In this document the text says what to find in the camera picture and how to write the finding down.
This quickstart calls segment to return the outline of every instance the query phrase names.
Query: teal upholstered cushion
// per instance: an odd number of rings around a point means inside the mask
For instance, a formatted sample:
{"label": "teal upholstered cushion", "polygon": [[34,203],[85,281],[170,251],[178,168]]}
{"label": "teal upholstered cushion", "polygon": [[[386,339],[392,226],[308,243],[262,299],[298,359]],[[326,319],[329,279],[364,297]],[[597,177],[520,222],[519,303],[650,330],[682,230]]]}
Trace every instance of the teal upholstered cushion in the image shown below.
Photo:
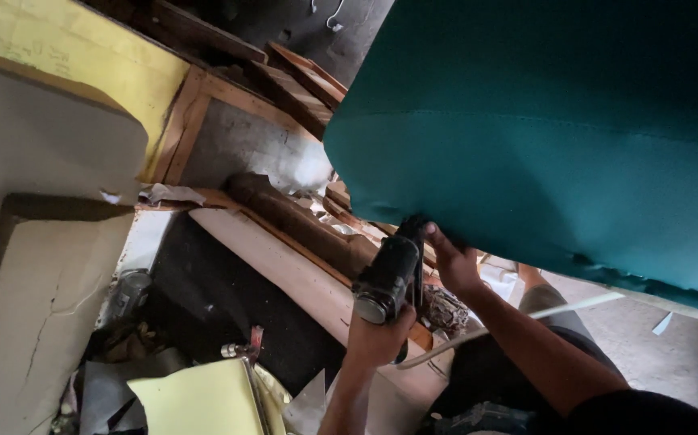
{"label": "teal upholstered cushion", "polygon": [[324,143],[363,218],[698,307],[698,2],[398,0]]}

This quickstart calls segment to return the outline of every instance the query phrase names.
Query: black fabric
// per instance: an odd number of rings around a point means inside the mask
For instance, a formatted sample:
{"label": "black fabric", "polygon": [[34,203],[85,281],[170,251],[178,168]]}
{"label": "black fabric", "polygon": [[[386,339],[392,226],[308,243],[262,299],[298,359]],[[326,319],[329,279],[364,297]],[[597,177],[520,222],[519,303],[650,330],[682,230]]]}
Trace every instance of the black fabric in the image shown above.
{"label": "black fabric", "polygon": [[207,233],[187,213],[175,219],[153,265],[143,307],[149,323],[201,363],[264,328],[258,361],[295,396],[322,369],[335,377],[346,349],[308,313]]}
{"label": "black fabric", "polygon": [[649,391],[617,391],[577,406],[566,421],[570,433],[698,435],[698,410]]}
{"label": "black fabric", "polygon": [[[551,327],[551,331],[615,373],[620,373],[601,349],[581,334],[558,327]],[[671,433],[655,431],[654,427],[667,427],[665,423],[655,420],[659,420],[666,412],[677,411],[685,423],[676,426],[695,428],[685,433],[698,433],[698,410],[692,406],[644,391],[622,391],[615,394],[614,397],[606,395],[583,403],[572,412],[568,420],[564,420],[510,361],[497,341],[491,335],[486,335],[468,341],[456,350],[449,385],[432,403],[418,434],[432,433],[433,420],[430,416],[433,412],[443,417],[454,417],[482,402],[535,412],[536,417],[529,426],[529,433],[534,435],[570,432],[650,433],[650,430],[652,433]],[[629,400],[624,405],[620,401],[626,397]],[[609,425],[603,423],[606,421],[610,421]]]}

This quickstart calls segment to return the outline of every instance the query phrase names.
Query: person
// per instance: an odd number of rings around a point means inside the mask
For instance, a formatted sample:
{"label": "person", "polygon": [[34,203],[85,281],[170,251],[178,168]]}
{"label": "person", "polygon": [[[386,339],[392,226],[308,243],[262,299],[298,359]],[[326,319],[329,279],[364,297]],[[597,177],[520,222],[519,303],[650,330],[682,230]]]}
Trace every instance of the person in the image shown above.
{"label": "person", "polygon": [[[489,334],[456,350],[449,385],[418,434],[698,434],[697,409],[631,389],[576,313],[528,317],[566,303],[537,269],[519,265],[526,288],[515,309],[482,283],[475,249],[458,249],[434,223],[425,232],[443,285],[478,315]],[[319,435],[364,433],[373,373],[394,359],[415,320],[412,307],[404,307],[388,326],[353,315],[341,376]]]}

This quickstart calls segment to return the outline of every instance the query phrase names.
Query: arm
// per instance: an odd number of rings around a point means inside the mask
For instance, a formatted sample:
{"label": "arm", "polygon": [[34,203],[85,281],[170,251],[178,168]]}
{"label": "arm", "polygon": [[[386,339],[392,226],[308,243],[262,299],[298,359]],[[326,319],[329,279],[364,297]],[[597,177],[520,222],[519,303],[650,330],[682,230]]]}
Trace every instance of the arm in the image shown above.
{"label": "arm", "polygon": [[317,435],[363,435],[368,418],[368,392],[376,368],[389,364],[408,340],[416,312],[406,306],[391,325],[374,325],[352,313],[347,354],[333,398]]}
{"label": "arm", "polygon": [[488,289],[475,266],[474,249],[460,251],[432,223],[427,238],[437,254],[443,285],[475,312],[504,353],[560,415],[628,384]]}

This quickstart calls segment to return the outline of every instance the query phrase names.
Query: white air hose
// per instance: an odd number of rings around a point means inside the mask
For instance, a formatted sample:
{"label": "white air hose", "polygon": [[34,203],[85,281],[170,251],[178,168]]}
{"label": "white air hose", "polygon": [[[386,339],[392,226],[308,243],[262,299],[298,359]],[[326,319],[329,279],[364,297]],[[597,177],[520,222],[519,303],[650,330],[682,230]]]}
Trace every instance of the white air hose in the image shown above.
{"label": "white air hose", "polygon": [[[563,313],[564,311],[574,311],[574,310],[579,310],[580,308],[586,308],[586,307],[591,307],[593,305],[598,305],[603,302],[609,302],[611,300],[615,299],[620,299],[621,297],[625,296],[623,293],[618,293],[618,292],[609,292],[600,296],[595,296],[586,300],[581,300],[580,302],[574,302],[574,303],[567,303],[566,305],[559,305],[558,307],[553,307],[553,308],[548,308],[547,310],[543,311],[538,311],[536,313],[531,313],[529,314],[529,317],[532,319],[542,319],[543,317],[547,316],[552,316],[553,314],[558,314],[558,313]],[[432,358],[440,355],[441,353],[451,349],[455,348],[456,346],[459,346],[461,343],[466,343],[467,341],[474,340],[482,335],[486,335],[489,333],[489,330],[486,329],[485,327],[480,328],[477,331],[473,331],[467,334],[462,335],[461,337],[454,338],[453,340],[449,341],[448,343],[444,343],[437,348],[432,349],[431,351],[422,354],[416,358],[412,358],[408,361],[402,361],[400,364],[398,364],[396,367],[398,370],[408,370],[412,369],[415,366],[429,361]]]}

